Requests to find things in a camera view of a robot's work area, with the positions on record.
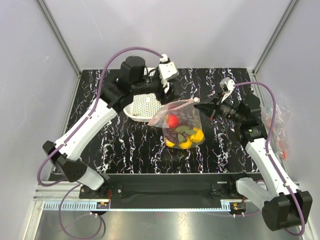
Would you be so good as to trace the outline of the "dark red grape bunch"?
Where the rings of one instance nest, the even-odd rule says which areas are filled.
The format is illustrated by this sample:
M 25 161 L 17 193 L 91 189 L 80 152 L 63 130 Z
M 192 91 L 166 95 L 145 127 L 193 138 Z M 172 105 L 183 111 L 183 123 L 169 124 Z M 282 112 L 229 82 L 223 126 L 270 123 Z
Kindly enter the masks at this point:
M 197 117 L 197 115 L 195 115 L 195 112 L 192 111 L 191 114 L 186 114 L 183 112 L 173 112 L 173 113 L 169 113 L 168 115 L 175 115 L 179 118 L 179 126 L 188 126 L 190 128 L 201 128 L 201 125 L 199 124 L 199 118 Z M 181 149 L 179 147 L 179 144 L 181 142 L 178 141 L 178 135 L 176 133 L 174 133 L 174 130 L 177 128 L 169 128 L 167 126 L 166 129 L 166 137 L 165 140 L 169 140 L 170 142 L 174 143 L 175 146 L 173 148 L 177 148 L 177 149 Z

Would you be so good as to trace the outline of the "red strawberry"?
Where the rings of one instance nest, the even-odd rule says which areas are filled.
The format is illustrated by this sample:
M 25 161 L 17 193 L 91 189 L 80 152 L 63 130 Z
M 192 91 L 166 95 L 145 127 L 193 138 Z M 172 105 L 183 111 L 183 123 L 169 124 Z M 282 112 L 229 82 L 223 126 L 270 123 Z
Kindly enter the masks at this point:
M 169 128 L 174 129 L 179 125 L 180 120 L 176 115 L 169 114 L 166 116 L 166 122 Z

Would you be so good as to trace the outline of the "yellow lemon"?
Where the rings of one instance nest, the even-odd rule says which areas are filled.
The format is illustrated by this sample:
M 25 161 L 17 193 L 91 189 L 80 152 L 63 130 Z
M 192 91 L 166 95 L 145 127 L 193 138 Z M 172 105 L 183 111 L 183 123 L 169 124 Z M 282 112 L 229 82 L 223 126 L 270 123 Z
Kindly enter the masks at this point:
M 202 129 L 194 127 L 193 130 L 195 131 L 195 134 L 190 136 L 190 140 L 193 143 L 201 143 L 205 139 Z
M 193 144 L 192 141 L 190 139 L 188 139 L 186 142 L 181 142 L 179 144 L 179 147 L 181 149 L 189 149 L 189 148 L 191 148 L 192 144 Z

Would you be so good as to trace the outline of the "clear pink-dotted zip bag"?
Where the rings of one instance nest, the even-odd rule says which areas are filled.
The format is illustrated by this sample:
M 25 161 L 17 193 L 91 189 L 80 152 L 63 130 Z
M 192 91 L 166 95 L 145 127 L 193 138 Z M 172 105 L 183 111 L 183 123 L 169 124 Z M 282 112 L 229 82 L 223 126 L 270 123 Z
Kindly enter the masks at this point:
M 195 148 L 205 140 L 200 113 L 195 108 L 199 102 L 200 99 L 195 97 L 163 105 L 148 125 L 162 129 L 165 144 L 169 148 Z

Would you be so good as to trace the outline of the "green leaf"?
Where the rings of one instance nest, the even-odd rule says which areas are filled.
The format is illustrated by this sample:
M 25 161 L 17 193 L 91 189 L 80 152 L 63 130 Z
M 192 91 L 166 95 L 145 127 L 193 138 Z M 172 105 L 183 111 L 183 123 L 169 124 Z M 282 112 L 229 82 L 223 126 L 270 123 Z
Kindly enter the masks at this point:
M 187 137 L 190 135 L 194 135 L 197 132 L 193 130 L 191 127 L 186 126 L 186 125 L 181 125 L 178 126 L 175 130 L 174 133 L 177 134 L 177 139 L 180 143 L 187 142 Z

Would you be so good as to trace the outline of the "orange mango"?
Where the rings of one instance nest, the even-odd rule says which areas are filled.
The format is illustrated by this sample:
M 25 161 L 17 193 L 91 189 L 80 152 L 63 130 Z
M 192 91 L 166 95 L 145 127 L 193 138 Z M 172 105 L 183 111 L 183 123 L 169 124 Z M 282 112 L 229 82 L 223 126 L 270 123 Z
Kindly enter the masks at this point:
M 173 148 L 175 146 L 175 144 L 173 142 L 169 141 L 168 139 L 165 140 L 165 144 L 169 148 Z

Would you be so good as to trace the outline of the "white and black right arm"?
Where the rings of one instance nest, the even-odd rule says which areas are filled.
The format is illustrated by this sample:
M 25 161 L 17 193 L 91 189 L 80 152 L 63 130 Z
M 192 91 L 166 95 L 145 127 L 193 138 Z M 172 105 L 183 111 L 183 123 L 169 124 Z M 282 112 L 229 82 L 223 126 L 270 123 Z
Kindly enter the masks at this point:
M 271 231 L 301 226 L 305 228 L 312 206 L 312 196 L 301 191 L 277 160 L 262 122 L 260 99 L 254 95 L 239 105 L 224 100 L 219 94 L 195 104 L 210 119 L 224 117 L 234 123 L 238 142 L 253 159 L 265 182 L 263 188 L 250 177 L 239 178 L 227 185 L 228 195 L 249 199 L 260 211 Z

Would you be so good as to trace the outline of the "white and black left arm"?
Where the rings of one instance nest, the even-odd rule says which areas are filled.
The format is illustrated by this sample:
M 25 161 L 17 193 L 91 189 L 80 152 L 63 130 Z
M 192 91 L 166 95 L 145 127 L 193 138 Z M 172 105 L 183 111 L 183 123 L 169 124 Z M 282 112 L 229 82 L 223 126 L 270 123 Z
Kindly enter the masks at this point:
M 97 198 L 108 193 L 106 179 L 79 158 L 92 138 L 113 118 L 130 105 L 134 96 L 155 94 L 165 105 L 175 98 L 170 81 L 179 75 L 176 65 L 166 55 L 158 66 L 145 73 L 146 62 L 139 56 L 129 56 L 121 63 L 118 74 L 104 83 L 87 112 L 73 127 L 58 140 L 46 141 L 42 148 L 48 159 L 60 170 L 66 179 L 90 188 Z

